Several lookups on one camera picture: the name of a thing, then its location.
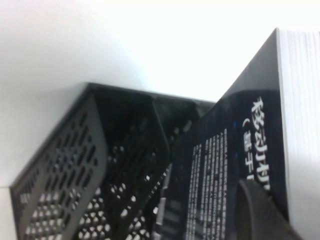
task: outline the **white surface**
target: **white surface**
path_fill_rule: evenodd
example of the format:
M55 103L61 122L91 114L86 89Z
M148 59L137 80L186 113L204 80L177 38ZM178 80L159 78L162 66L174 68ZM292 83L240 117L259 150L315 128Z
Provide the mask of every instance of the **white surface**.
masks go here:
M0 240L17 239L9 188L0 188Z
M319 238L320 34L279 31L281 101L290 224Z
M319 23L315 7L106 2L0 2L0 186L13 182L83 82L216 101L276 26Z

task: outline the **book cover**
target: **book cover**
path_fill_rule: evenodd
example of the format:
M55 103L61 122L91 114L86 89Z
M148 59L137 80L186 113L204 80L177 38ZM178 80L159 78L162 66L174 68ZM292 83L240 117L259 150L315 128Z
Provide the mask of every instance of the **book cover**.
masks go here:
M239 179L254 179L288 218L277 32L173 149L155 239L236 240Z

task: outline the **black mesh file organizer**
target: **black mesh file organizer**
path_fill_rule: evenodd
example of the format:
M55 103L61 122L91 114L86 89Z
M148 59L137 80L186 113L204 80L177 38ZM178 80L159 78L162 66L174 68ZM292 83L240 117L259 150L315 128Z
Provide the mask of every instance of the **black mesh file organizer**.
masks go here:
M19 240L151 239L170 145L209 107L91 84L11 187Z

